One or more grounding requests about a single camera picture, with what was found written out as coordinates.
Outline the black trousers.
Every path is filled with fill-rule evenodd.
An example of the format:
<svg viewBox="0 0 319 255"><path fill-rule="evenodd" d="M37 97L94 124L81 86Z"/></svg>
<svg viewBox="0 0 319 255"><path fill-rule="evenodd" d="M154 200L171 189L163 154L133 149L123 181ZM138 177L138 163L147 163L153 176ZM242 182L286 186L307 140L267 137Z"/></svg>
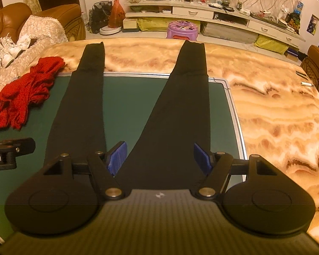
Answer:
<svg viewBox="0 0 319 255"><path fill-rule="evenodd" d="M103 43L85 47L53 121L45 163L62 153L80 160L105 148ZM194 145L210 148L209 77L205 46L182 45L147 123L116 174L127 192L134 189L189 189L204 177Z"/></svg>

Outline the red garment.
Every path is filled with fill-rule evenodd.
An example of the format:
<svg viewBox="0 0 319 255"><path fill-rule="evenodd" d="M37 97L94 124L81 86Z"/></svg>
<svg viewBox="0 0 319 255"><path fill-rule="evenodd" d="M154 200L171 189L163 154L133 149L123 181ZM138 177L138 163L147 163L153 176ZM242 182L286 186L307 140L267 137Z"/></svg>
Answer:
<svg viewBox="0 0 319 255"><path fill-rule="evenodd" d="M0 91L0 130L20 130L27 122L30 108L49 98L57 73L64 66L61 57L40 58L29 73L6 85Z"/></svg>

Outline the white sneakers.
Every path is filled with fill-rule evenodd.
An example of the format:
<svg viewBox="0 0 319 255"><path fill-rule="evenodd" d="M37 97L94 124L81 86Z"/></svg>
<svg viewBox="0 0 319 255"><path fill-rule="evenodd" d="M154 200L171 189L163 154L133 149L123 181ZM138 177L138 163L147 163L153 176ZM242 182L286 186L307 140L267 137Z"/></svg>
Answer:
<svg viewBox="0 0 319 255"><path fill-rule="evenodd" d="M21 36L17 43L6 35L0 38L0 67L7 68L21 53L26 51L31 44L28 35Z"/></svg>

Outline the white lace sofa cover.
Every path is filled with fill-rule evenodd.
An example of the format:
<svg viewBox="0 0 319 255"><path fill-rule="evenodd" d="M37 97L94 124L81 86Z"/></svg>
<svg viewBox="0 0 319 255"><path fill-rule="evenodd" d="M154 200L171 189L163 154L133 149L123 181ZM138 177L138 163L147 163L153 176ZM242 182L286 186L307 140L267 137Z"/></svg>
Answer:
<svg viewBox="0 0 319 255"><path fill-rule="evenodd" d="M12 38L12 33L6 33L2 37L6 35ZM30 16L23 25L19 38L23 35L30 36L31 44L7 68L0 67L0 91L26 74L28 66L46 47L68 41L63 26L52 17Z"/></svg>

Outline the brown leather sofa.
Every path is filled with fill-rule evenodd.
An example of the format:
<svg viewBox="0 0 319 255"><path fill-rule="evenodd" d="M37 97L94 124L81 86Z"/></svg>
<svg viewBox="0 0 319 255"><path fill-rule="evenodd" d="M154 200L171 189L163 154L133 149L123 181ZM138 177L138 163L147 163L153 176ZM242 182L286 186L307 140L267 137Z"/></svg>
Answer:
<svg viewBox="0 0 319 255"><path fill-rule="evenodd" d="M57 19L63 26L68 41L84 40L86 38L85 26L78 4L60 5L33 14L29 6L21 2L13 3L0 9L0 37L6 33L12 33L12 40L17 42L23 25L32 15Z"/></svg>

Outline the green table mat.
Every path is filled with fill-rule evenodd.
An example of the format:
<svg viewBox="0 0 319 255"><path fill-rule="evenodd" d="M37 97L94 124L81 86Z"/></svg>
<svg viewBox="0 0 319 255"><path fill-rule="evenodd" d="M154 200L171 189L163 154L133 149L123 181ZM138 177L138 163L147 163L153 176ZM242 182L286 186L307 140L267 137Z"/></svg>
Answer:
<svg viewBox="0 0 319 255"><path fill-rule="evenodd" d="M162 92L168 75L122 74L104 78L103 115L107 148L119 141L127 143L131 151ZM0 131L0 140L32 137L36 142L34 153L18 157L17 167L0 170L0 237L8 238L13 230L6 219L4 204L8 195L21 185L44 163L50 128L70 78L58 77L50 97L41 107L33 108L21 130ZM246 159L240 122L237 117L231 87L227 80L209 78L210 128L212 152L224 151L235 158Z"/></svg>

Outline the black bag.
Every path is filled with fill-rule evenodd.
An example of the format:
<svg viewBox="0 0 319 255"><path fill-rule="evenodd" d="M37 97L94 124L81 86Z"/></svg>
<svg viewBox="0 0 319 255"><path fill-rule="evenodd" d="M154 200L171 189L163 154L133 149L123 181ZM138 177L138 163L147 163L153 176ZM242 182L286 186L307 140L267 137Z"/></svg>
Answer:
<svg viewBox="0 0 319 255"><path fill-rule="evenodd" d="M89 11L88 30L97 34L102 27L108 25L112 11L112 1L96 2Z"/></svg>

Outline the orange plastic bag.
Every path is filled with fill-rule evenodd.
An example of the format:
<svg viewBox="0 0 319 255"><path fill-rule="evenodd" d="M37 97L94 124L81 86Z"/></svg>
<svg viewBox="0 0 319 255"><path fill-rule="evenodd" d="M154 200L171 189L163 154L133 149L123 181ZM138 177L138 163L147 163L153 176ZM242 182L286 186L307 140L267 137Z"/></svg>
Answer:
<svg viewBox="0 0 319 255"><path fill-rule="evenodd" d="M122 27L122 22L125 19L125 11L120 4L119 0L114 0L111 15L108 21L109 28L119 28Z"/></svg>

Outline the white TV cabinet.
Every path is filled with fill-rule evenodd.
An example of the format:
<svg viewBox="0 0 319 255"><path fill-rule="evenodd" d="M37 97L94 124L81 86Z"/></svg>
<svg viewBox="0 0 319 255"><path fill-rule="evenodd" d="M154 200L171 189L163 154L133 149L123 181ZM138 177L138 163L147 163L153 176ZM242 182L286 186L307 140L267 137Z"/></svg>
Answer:
<svg viewBox="0 0 319 255"><path fill-rule="evenodd" d="M141 31L166 31L173 21L188 21L204 36L252 44L279 54L289 48L297 52L305 42L286 28L246 16L238 10L228 11L201 2L141 0L125 5L128 7L126 17L136 19Z"/></svg>

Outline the purple plastic stool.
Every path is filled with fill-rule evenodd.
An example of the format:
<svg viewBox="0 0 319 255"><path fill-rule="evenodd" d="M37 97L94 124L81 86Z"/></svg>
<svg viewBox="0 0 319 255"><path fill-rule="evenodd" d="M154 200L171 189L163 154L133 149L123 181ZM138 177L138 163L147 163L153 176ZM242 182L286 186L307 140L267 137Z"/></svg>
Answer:
<svg viewBox="0 0 319 255"><path fill-rule="evenodd" d="M167 39L196 41L198 34L198 26L189 21L172 21L167 28Z"/></svg>

